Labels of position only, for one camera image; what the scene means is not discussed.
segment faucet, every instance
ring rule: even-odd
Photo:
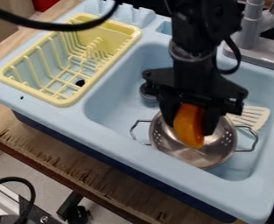
[[[242,60],[274,69],[274,40],[261,38],[262,32],[274,28],[274,0],[268,10],[263,10],[264,0],[247,0],[243,12],[242,30],[235,35]],[[225,45],[224,54],[233,57]]]

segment yellow dish rack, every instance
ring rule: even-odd
[[[98,18],[78,14],[79,24]],[[0,81],[57,107],[77,102],[141,37],[135,26],[109,20],[91,30],[50,32],[0,69]]]

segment metal pot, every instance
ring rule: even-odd
[[[130,134],[133,139],[137,140],[134,129],[139,123],[151,123],[149,128],[149,143],[156,149],[187,162],[201,169],[210,169],[218,165],[222,165],[228,161],[235,151],[249,152],[253,151],[258,142],[257,133],[249,126],[234,125],[226,116],[222,117],[212,136],[204,138],[202,149],[196,150],[182,143],[173,128],[169,127],[160,112],[158,112],[153,120],[137,120],[130,128]],[[237,132],[235,128],[249,130],[254,136],[255,141],[251,149],[236,150]]]

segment orange fruit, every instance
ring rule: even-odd
[[[181,104],[173,121],[174,130],[179,140],[197,150],[202,148],[204,142],[203,115],[203,108],[184,103]]]

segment wire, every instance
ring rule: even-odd
[[[164,0],[164,2],[165,2],[165,7],[166,7],[166,9],[167,9],[168,12],[170,13],[170,15],[172,15],[172,10],[170,9],[170,5],[169,5],[169,3],[168,3],[168,0]]]
[[[14,224],[25,224],[26,219],[33,208],[33,204],[35,203],[35,199],[36,199],[35,188],[28,180],[26,180],[24,178],[10,177],[10,178],[1,178],[0,179],[0,185],[3,183],[7,183],[7,182],[19,182],[19,183],[26,185],[30,189],[31,199],[27,205],[27,208],[19,215],[19,218],[14,223]]]
[[[5,20],[7,22],[10,22],[16,25],[22,25],[25,27],[38,29],[38,30],[46,30],[46,31],[54,31],[54,32],[75,32],[75,31],[83,31],[83,30],[91,29],[104,23],[114,14],[119,4],[120,4],[120,0],[115,0],[113,7],[106,15],[82,24],[54,24],[54,23],[48,23],[48,22],[39,22],[39,21],[30,20],[24,17],[14,15],[13,13],[10,13],[6,10],[1,10],[1,9],[0,9],[0,18],[2,20]]]
[[[226,38],[225,41],[226,41],[227,45],[230,47],[230,49],[232,50],[233,54],[235,55],[237,64],[236,64],[236,66],[230,68],[229,70],[223,70],[223,69],[218,68],[216,65],[216,62],[215,62],[215,67],[217,67],[217,69],[220,71],[221,74],[233,74],[238,70],[238,68],[241,65],[242,55],[241,55],[240,49],[237,47],[237,45],[232,40],[232,38]]]

